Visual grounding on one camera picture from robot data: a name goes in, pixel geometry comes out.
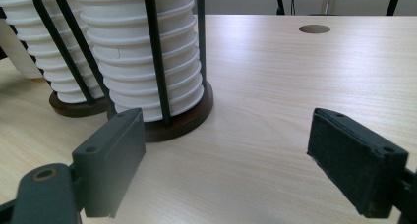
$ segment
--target dark wooden base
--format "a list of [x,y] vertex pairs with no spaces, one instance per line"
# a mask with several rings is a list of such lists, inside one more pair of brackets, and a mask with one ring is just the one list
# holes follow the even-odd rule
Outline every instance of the dark wooden base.
[[209,82],[200,102],[180,115],[171,118],[172,124],[165,127],[163,120],[145,123],[145,142],[160,142],[181,137],[196,129],[209,115],[214,103]]
[[58,99],[56,92],[52,92],[49,97],[49,104],[53,110],[62,116],[70,118],[81,118],[106,112],[109,103],[106,98],[99,98],[93,105],[86,103],[68,104]]

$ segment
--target wooden table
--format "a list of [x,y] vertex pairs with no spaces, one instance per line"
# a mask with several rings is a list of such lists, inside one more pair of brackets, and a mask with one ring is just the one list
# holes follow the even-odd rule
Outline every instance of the wooden table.
[[[331,31],[307,34],[303,25]],[[417,19],[208,16],[214,108],[188,135],[147,145],[116,219],[84,223],[395,223],[368,220],[306,155],[314,108],[344,113],[417,168]],[[105,114],[65,118],[44,82],[0,61],[0,202],[31,169],[71,163]]]

